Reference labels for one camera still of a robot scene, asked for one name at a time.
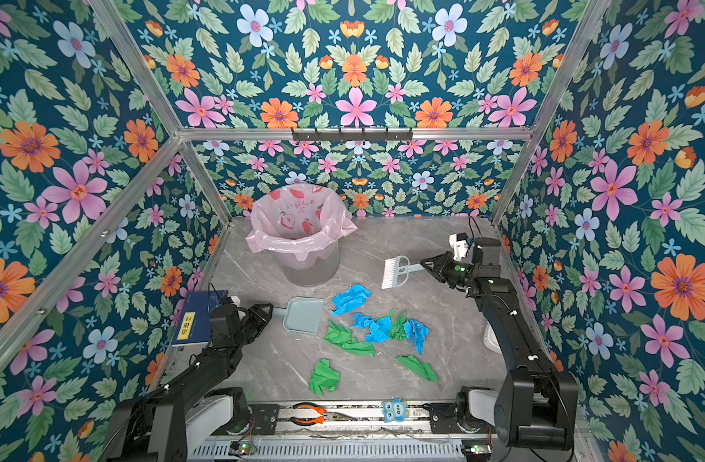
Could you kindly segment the pale green hand brush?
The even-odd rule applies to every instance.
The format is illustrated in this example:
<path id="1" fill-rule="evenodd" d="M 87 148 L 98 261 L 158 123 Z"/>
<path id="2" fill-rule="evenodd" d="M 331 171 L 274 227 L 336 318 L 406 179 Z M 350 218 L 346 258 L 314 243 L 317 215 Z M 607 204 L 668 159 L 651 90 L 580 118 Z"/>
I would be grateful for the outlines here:
<path id="1" fill-rule="evenodd" d="M 411 273 L 423 271 L 421 264 L 412 263 L 406 256 L 389 258 L 384 262 L 383 279 L 381 289 L 388 290 L 404 285 Z"/>

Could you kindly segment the pale green dustpan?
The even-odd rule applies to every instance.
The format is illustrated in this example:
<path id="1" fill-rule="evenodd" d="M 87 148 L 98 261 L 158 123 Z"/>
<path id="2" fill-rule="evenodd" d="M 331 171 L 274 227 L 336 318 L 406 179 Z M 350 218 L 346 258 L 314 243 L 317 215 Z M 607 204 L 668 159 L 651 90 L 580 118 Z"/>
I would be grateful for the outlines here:
<path id="1" fill-rule="evenodd" d="M 321 298 L 292 298 L 285 307 L 273 308 L 273 317 L 282 320 L 287 332 L 316 336 L 324 304 Z"/>

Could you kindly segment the blue paper scrap top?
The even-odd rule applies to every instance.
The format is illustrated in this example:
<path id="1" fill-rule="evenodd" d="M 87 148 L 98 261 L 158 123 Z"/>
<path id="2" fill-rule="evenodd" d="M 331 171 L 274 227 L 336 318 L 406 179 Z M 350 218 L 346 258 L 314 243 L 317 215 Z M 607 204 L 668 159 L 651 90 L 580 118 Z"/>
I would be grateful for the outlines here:
<path id="1" fill-rule="evenodd" d="M 364 305 L 372 293 L 360 284 L 350 287 L 346 292 L 332 299 L 334 309 L 331 315 L 338 317 L 355 311 Z"/>

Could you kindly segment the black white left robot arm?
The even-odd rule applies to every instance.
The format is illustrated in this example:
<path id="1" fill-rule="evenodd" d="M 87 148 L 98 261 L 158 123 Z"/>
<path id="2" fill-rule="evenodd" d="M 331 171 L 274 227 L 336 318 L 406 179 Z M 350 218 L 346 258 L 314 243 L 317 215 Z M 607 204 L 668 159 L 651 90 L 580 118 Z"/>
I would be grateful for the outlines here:
<path id="1" fill-rule="evenodd" d="M 119 404 L 109 421 L 103 461 L 186 461 L 219 429 L 241 433 L 250 407 L 239 387 L 219 388 L 273 318 L 273 306 L 225 298 L 211 313 L 208 346 L 194 363 L 143 398 Z"/>

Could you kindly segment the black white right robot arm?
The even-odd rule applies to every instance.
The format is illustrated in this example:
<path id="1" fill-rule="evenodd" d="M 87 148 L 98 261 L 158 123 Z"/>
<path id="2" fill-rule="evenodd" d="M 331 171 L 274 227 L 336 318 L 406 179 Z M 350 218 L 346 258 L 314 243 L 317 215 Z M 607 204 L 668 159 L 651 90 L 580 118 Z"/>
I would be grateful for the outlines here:
<path id="1" fill-rule="evenodd" d="M 573 457 L 578 385 L 558 371 L 529 327 L 512 282 L 502 277 L 501 247 L 477 238 L 466 248 L 470 262 L 451 250 L 420 264 L 438 282 L 474 300 L 494 331 L 506 364 L 500 390 L 463 387 L 454 406 L 466 431 L 487 425 L 499 461 L 558 461 Z"/>

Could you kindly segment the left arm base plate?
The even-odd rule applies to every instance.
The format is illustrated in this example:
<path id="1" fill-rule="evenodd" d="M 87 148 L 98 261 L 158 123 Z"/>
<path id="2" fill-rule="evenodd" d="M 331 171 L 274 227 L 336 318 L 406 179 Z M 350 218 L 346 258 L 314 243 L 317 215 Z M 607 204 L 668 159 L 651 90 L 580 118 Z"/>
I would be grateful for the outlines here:
<path id="1" fill-rule="evenodd" d="M 252 403 L 241 406 L 236 414 L 240 424 L 237 433 L 241 436 L 275 435 L 280 409 L 281 406 L 275 403 Z"/>

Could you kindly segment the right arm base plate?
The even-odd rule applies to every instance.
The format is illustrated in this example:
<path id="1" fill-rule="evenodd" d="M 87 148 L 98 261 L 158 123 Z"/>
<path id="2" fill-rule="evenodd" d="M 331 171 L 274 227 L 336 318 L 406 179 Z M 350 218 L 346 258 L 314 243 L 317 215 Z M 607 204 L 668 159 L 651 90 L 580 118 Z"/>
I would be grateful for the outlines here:
<path id="1" fill-rule="evenodd" d="M 471 416 L 455 402 L 430 402 L 423 405 L 429 412 L 430 431 L 434 434 L 476 434 L 492 432 L 494 427 Z"/>

